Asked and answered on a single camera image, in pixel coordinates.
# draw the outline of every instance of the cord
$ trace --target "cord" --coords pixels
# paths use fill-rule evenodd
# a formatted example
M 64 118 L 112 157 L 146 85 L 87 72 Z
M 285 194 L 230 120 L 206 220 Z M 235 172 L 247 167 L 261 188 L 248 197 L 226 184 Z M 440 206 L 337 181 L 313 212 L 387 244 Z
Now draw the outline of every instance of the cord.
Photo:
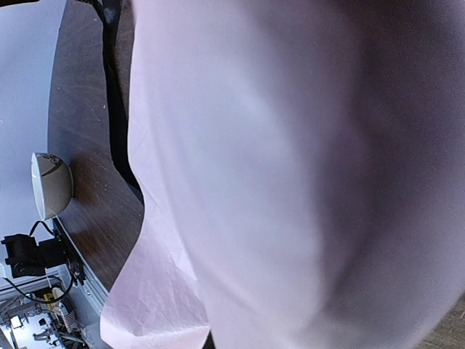
M 56 303 L 56 302 L 59 302 L 61 301 L 62 299 L 64 299 L 66 297 L 66 295 L 68 293 L 70 293 L 71 289 L 73 288 L 73 285 L 74 285 L 74 281 L 76 280 L 74 275 L 71 275 L 71 282 L 70 282 L 70 286 L 68 286 L 68 288 L 66 289 L 66 291 L 64 291 L 64 293 L 59 296 L 56 300 L 36 300 L 32 297 L 29 297 L 26 293 L 24 293 L 23 291 L 21 291 L 18 286 L 16 286 L 15 284 L 12 283 L 12 281 L 9 279 L 9 278 L 3 278 L 8 284 L 10 284 L 14 289 L 16 289 L 16 291 L 18 291 L 19 294 L 21 294 L 22 296 L 28 298 L 29 300 L 32 300 L 33 302 L 37 302 L 37 303 L 40 303 L 40 304 L 53 304 L 53 303 Z
M 35 233 L 35 231 L 36 231 L 37 227 L 39 226 L 39 224 L 42 224 L 45 227 L 46 231 L 48 231 L 53 237 L 55 237 L 55 234 L 49 228 L 49 226 L 45 222 L 42 222 L 41 220 L 38 220 L 37 222 L 34 223 L 34 225 L 31 228 L 31 231 L 29 232 L 29 236 L 32 236 Z

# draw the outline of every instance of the blue-gray wall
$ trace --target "blue-gray wall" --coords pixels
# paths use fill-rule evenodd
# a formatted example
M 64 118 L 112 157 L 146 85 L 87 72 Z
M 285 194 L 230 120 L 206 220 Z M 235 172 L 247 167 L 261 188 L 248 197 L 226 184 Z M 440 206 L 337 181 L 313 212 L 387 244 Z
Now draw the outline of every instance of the blue-gray wall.
M 31 154 L 47 151 L 50 81 L 65 0 L 0 8 L 0 238 L 39 218 Z M 39 239 L 47 238 L 38 231 Z M 0 247 L 0 262 L 6 252 Z

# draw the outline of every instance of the wood grain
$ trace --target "wood grain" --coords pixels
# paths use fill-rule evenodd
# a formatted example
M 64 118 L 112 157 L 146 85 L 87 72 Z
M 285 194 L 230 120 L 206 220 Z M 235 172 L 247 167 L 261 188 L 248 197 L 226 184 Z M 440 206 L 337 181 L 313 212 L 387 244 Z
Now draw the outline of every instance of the wood grain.
M 134 23 L 129 0 L 123 8 L 117 53 L 127 109 Z M 139 236 L 143 206 L 113 167 L 106 104 L 102 23 L 88 4 L 68 1 L 52 74 L 49 152 L 73 172 L 75 197 L 60 218 L 110 290 Z

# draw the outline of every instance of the white bowl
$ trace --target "white bowl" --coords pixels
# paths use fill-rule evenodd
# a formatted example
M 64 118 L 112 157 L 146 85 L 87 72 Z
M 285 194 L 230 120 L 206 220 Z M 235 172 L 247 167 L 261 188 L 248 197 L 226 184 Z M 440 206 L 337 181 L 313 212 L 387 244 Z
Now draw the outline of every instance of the white bowl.
M 58 156 L 33 153 L 31 174 L 37 211 L 41 220 L 61 213 L 73 197 L 71 170 Z

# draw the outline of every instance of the sheet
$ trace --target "sheet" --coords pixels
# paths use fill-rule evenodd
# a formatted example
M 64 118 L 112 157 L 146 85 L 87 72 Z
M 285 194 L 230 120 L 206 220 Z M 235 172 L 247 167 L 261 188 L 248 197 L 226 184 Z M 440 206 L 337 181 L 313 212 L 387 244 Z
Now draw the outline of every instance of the sheet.
M 204 335 L 200 296 L 219 349 L 419 342 L 465 289 L 464 6 L 135 1 L 150 199 L 104 338 Z

